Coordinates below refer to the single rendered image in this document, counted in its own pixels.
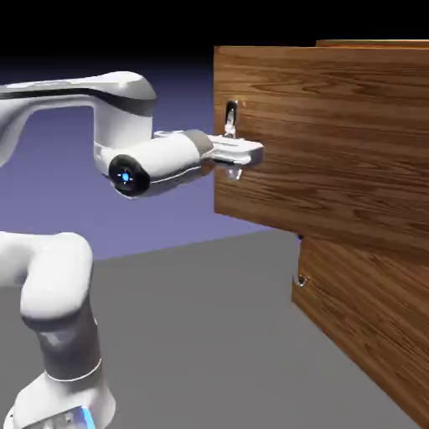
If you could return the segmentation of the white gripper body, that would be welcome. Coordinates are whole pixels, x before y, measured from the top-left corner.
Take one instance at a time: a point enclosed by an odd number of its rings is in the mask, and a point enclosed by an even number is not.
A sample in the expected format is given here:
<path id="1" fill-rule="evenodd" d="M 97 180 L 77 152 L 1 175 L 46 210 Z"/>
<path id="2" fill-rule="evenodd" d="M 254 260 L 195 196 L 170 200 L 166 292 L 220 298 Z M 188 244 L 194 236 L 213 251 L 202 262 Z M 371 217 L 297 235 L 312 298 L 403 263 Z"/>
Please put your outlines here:
<path id="1" fill-rule="evenodd" d="M 213 148 L 204 155 L 205 159 L 238 166 L 256 166 L 263 161 L 264 146 L 260 142 L 221 135 L 208 138 Z"/>

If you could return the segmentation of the large wooden cabinet door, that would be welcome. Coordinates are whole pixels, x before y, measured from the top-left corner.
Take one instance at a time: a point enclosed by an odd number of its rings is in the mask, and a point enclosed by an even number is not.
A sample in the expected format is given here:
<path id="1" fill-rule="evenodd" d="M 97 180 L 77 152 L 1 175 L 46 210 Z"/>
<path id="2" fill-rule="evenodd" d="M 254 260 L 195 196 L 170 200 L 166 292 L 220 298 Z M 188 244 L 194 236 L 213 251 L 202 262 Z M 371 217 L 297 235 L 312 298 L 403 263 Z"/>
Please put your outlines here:
<path id="1" fill-rule="evenodd" d="M 238 101 L 264 160 L 215 177 L 218 213 L 429 261 L 429 40 L 214 50 L 214 127 Z"/>

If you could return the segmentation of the small wooden cabinet door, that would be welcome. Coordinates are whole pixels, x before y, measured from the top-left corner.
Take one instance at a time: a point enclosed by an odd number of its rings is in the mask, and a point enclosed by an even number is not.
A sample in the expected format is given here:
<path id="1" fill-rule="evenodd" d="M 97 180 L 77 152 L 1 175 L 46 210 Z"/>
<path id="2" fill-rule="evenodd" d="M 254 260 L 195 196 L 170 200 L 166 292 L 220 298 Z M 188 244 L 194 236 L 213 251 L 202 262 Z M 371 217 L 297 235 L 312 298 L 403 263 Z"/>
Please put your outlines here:
<path id="1" fill-rule="evenodd" d="M 304 238 L 292 301 L 421 429 L 429 429 L 429 261 Z"/>

